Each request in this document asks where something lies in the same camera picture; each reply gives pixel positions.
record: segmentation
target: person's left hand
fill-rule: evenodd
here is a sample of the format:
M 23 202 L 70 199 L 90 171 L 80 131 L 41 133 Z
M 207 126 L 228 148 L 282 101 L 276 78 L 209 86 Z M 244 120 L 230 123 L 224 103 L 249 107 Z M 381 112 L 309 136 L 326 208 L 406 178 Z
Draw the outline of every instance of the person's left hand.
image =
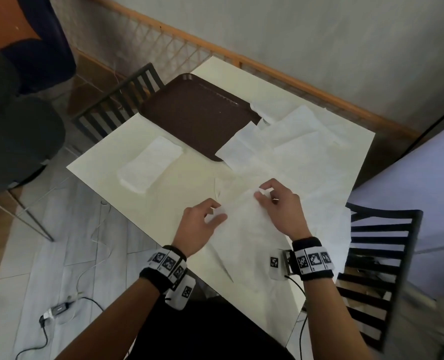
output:
M 205 223 L 205 216 L 213 214 L 212 208 L 217 207 L 220 207 L 219 203 L 207 198 L 202 203 L 187 207 L 183 211 L 172 245 L 183 252 L 187 258 L 203 248 L 213 235 L 215 228 L 227 219 L 227 215 L 222 213 L 215 216 L 209 223 Z

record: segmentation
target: folded napkin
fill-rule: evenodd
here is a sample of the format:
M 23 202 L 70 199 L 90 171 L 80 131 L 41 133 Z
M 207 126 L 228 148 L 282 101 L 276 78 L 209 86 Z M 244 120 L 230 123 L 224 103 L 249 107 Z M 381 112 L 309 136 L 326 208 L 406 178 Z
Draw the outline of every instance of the folded napkin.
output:
M 159 136 L 138 157 L 117 171 L 120 184 L 135 193 L 145 193 L 165 169 L 182 155 L 182 148 Z

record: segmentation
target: black pants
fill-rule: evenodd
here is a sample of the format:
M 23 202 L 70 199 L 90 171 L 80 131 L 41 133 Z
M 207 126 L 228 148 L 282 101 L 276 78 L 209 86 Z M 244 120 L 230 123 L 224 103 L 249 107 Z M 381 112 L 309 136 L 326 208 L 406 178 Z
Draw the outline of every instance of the black pants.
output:
M 221 297 L 189 301 L 182 311 L 157 301 L 140 329 L 130 360 L 291 359 L 292 355 Z

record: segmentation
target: wristband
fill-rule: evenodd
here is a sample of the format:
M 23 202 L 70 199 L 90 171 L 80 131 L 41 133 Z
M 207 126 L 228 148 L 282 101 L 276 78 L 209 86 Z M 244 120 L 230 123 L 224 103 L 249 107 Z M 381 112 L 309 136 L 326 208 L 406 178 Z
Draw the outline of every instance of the wristband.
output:
M 327 249 L 316 237 L 308 237 L 292 242 L 290 266 L 303 281 L 333 278 L 335 268 Z
M 177 248 L 166 245 L 155 250 L 139 277 L 148 279 L 159 292 L 175 290 L 187 272 L 186 256 Z

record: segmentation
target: person's right hand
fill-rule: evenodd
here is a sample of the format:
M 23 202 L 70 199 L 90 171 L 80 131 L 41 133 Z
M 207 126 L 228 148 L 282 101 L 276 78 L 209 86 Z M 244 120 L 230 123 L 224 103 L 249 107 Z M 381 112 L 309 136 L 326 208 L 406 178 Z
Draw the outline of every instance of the person's right hand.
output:
M 260 192 L 255 192 L 254 197 L 267 210 L 277 230 L 290 237 L 292 241 L 312 236 L 303 215 L 300 197 L 297 194 L 292 193 L 275 178 L 268 180 L 260 187 L 263 190 L 274 189 L 270 192 L 271 199 Z

